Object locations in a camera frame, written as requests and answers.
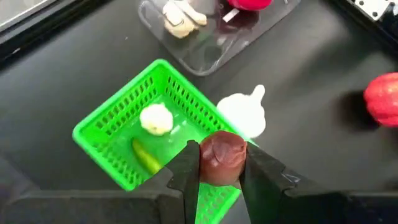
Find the black table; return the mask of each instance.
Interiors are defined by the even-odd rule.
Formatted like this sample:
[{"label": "black table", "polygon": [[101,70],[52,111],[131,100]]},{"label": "black table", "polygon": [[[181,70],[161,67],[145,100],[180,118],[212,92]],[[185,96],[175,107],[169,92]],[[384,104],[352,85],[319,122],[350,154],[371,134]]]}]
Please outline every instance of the black table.
[{"label": "black table", "polygon": [[[72,129],[157,58],[214,103],[262,83],[267,128],[255,141],[297,172],[331,188],[396,186],[398,132],[369,121],[361,91],[397,71],[397,59],[316,0],[205,78],[169,55],[141,24],[137,3],[111,1],[2,70],[2,154],[42,189],[118,188],[73,142]],[[247,222],[243,205],[224,221]]]}]

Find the garlic bulb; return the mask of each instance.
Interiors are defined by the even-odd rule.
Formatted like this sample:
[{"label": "garlic bulb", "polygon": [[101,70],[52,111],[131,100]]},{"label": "garlic bulb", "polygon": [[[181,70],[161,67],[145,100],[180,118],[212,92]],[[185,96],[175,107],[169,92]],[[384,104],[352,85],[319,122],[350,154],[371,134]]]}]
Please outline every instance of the garlic bulb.
[{"label": "garlic bulb", "polygon": [[139,115],[142,128],[149,133],[161,136],[173,129],[173,114],[164,104],[147,106]]}]

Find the plastic basket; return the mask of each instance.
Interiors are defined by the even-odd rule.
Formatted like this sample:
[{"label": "plastic basket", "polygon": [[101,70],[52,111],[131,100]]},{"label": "plastic basket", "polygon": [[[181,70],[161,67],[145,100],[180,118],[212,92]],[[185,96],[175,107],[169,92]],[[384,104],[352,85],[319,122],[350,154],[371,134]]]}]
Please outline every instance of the plastic basket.
[{"label": "plastic basket", "polygon": [[[139,121],[152,103],[164,103],[174,115],[173,130],[161,137],[143,130]],[[134,157],[132,138],[165,165],[187,140],[200,142],[220,129],[238,132],[176,69],[156,60],[80,121],[73,138],[124,190],[132,190],[151,177]],[[196,223],[218,223],[239,194],[234,187],[201,184]]]}]

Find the toy food item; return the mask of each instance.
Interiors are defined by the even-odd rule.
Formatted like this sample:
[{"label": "toy food item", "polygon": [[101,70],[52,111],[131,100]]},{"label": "toy food item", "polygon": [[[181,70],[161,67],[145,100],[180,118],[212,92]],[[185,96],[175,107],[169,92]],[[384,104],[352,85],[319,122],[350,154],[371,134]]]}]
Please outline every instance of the toy food item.
[{"label": "toy food item", "polygon": [[247,146],[227,131],[209,135],[200,143],[200,180],[214,186],[234,184],[243,171]]},{"label": "toy food item", "polygon": [[257,11],[268,7],[272,0],[228,0],[228,3],[238,9]]},{"label": "toy food item", "polygon": [[138,161],[144,166],[152,175],[156,174],[163,166],[148,152],[137,139],[132,140],[132,150],[134,151]]},{"label": "toy food item", "polygon": [[377,122],[389,127],[398,126],[398,73],[381,75],[371,81],[364,99]]},{"label": "toy food item", "polygon": [[161,136],[173,129],[173,115],[163,104],[153,104],[141,111],[141,126],[149,133]]},{"label": "toy food item", "polygon": [[186,0],[168,1],[163,7],[164,26],[175,37],[184,38],[198,27],[187,15],[197,24],[205,26],[207,18],[204,14],[196,12]]},{"label": "toy food item", "polygon": [[258,85],[251,95],[235,93],[223,98],[217,109],[248,138],[259,136],[266,128],[266,118],[261,100],[265,88]]}]

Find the white object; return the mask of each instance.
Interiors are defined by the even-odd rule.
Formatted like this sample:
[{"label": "white object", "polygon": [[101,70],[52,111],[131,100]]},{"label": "white object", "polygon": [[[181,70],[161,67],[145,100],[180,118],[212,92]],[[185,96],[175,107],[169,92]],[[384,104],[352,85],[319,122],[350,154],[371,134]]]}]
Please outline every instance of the white object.
[{"label": "white object", "polygon": [[141,126],[156,136],[173,129],[173,114],[163,104],[153,104],[144,108],[139,119]]},{"label": "white object", "polygon": [[263,85],[255,87],[251,95],[235,93],[223,98],[217,109],[248,138],[258,137],[266,128],[266,118],[261,100]]},{"label": "white object", "polygon": [[239,10],[234,8],[232,9],[229,13],[227,13],[224,17],[223,20],[224,22],[229,22],[234,16],[238,14]]},{"label": "white object", "polygon": [[382,15],[387,11],[390,3],[394,0],[347,0],[362,12],[364,12],[369,18],[374,21],[378,21]]},{"label": "white object", "polygon": [[186,0],[168,1],[163,7],[163,15],[165,28],[180,39],[198,28],[193,21],[202,26],[207,24],[207,17],[196,12]]}]

